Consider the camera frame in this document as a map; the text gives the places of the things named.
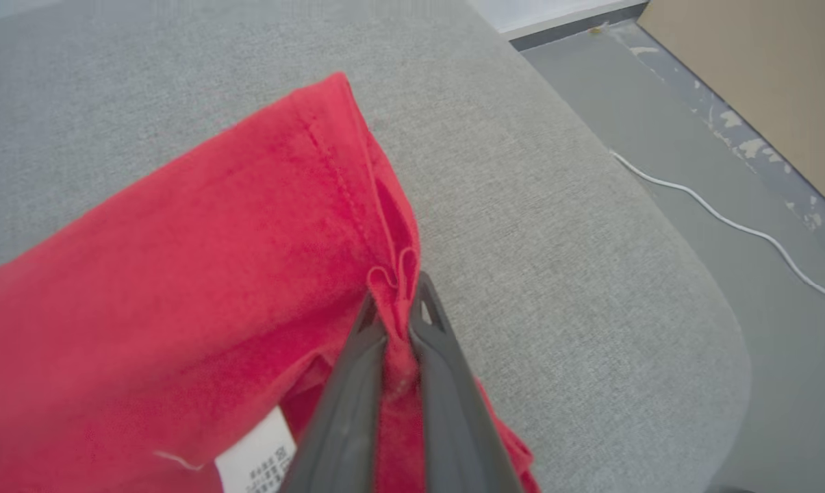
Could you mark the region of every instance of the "white cable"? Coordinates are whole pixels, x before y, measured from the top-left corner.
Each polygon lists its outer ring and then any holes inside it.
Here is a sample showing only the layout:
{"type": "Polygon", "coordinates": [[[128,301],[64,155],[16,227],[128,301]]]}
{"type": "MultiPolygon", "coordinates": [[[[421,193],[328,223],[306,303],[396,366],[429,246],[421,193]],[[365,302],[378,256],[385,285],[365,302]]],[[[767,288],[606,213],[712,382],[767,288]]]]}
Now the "white cable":
{"type": "Polygon", "coordinates": [[[790,255],[787,253],[787,250],[784,250],[783,245],[781,243],[778,243],[778,240],[775,240],[774,238],[765,233],[762,233],[762,231],[756,231],[749,227],[744,227],[744,225],[739,225],[735,221],[725,218],[722,214],[716,212],[716,209],[713,209],[713,207],[711,207],[709,203],[707,203],[704,199],[701,199],[701,196],[695,193],[695,190],[692,190],[688,187],[684,187],[683,185],[672,184],[671,181],[659,180],[659,178],[650,177],[650,175],[647,175],[643,171],[640,171],[640,169],[637,169],[634,166],[632,166],[631,163],[628,162],[628,160],[623,158],[619,153],[616,153],[613,149],[610,149],[610,154],[613,156],[613,158],[621,162],[622,165],[625,166],[625,168],[628,168],[632,173],[638,175],[638,177],[641,177],[644,180],[649,181],[651,184],[662,185],[663,187],[668,188],[675,188],[675,190],[683,190],[685,191],[685,193],[690,194],[691,197],[693,197],[693,199],[697,200],[698,203],[700,203],[705,209],[707,209],[707,212],[710,212],[715,218],[719,219],[723,223],[730,225],[732,228],[735,228],[737,230],[744,231],[744,233],[749,233],[753,236],[758,236],[763,240],[767,240],[769,243],[774,244],[775,249],[778,249],[778,252],[780,252],[780,254],[784,257],[784,260],[787,261],[787,265],[790,266],[791,269],[793,269],[793,272],[795,272],[795,275],[797,275],[799,279],[801,279],[805,284],[809,285],[810,287],[815,288],[815,290],[820,291],[820,293],[825,294],[825,287],[820,286],[820,284],[816,284],[814,281],[811,281],[811,279],[807,277],[807,275],[804,275],[804,272],[798,269],[798,267],[795,265],[795,262],[793,262],[793,259],[791,259],[790,255]]]}

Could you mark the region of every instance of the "beige panel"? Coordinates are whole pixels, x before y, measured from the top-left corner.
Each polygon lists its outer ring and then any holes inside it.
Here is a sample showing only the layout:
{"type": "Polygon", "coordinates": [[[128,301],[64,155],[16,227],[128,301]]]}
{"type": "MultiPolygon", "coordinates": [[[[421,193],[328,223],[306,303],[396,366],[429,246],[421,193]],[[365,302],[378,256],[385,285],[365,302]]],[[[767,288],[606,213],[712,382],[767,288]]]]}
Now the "beige panel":
{"type": "Polygon", "coordinates": [[[825,196],[825,0],[652,0],[638,23],[825,196]]]}

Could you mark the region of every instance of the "red fabric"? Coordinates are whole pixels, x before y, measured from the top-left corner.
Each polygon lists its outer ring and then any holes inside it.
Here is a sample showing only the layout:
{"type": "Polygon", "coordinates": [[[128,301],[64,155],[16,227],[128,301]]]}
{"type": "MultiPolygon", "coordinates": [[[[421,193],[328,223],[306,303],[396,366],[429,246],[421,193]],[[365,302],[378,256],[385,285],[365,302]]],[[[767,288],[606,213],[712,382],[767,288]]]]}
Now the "red fabric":
{"type": "Polygon", "coordinates": [[[0,491],[220,491],[213,459],[274,406],[305,428],[368,287],[377,490],[424,491],[419,258],[346,78],[294,91],[0,266],[0,491]]]}

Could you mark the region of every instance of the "red shirt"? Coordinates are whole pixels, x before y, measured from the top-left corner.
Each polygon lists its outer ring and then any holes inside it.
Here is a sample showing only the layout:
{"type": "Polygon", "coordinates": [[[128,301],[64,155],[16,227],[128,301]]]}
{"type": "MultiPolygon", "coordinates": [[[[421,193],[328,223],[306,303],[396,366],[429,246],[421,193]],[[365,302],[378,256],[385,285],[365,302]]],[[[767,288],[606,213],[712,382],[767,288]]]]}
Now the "red shirt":
{"type": "Polygon", "coordinates": [[[368,288],[377,490],[424,491],[419,259],[344,75],[256,112],[0,266],[0,491],[221,491],[213,459],[274,406],[299,436],[368,288]]]}

